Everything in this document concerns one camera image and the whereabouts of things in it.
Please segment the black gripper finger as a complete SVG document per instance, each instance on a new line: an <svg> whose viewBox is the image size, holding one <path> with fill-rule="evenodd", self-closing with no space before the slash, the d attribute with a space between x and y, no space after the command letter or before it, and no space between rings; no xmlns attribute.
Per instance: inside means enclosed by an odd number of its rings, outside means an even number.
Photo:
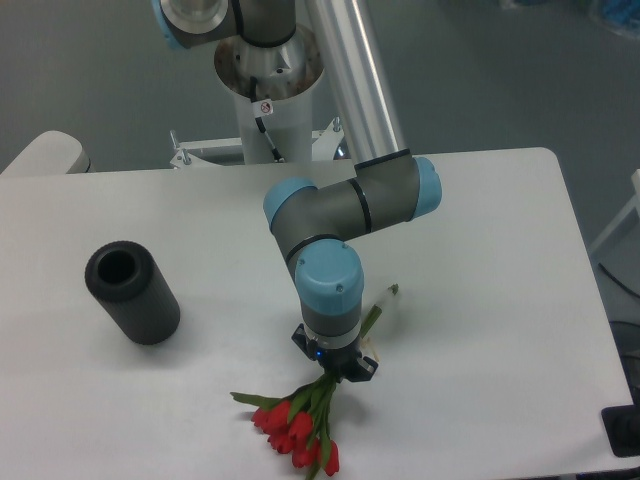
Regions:
<svg viewBox="0 0 640 480"><path fill-rule="evenodd" d="M379 364L368 356L357 356L339 368L338 377L341 381L362 383L370 381L375 375Z"/></svg>
<svg viewBox="0 0 640 480"><path fill-rule="evenodd" d="M307 335L303 323L298 325L292 334L291 339L308 359L317 358L317 341Z"/></svg>

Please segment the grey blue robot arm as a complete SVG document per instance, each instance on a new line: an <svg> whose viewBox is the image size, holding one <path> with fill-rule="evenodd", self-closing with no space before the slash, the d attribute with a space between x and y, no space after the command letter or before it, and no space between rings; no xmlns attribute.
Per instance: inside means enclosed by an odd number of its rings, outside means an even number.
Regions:
<svg viewBox="0 0 640 480"><path fill-rule="evenodd" d="M376 362L360 340L364 273L350 241L435 210L442 187L430 161L403 139L363 1L310 1L309 25L292 1L156 1L165 40L215 43L216 74L234 99L246 164L307 163L311 92L328 79L354 163L353 177L318 187L305 178L273 186L263 202L295 284L305 355L339 379L364 382Z"/></svg>

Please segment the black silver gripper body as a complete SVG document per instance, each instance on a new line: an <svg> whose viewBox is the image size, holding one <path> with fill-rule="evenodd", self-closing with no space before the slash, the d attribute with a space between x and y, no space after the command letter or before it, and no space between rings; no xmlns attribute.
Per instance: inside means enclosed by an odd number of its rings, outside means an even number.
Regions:
<svg viewBox="0 0 640 480"><path fill-rule="evenodd" d="M361 357L359 341L360 338L356 337L344 347L326 349L315 339L308 339L307 353L309 358L318 362L324 370L339 376L353 376L357 372L357 359Z"/></svg>

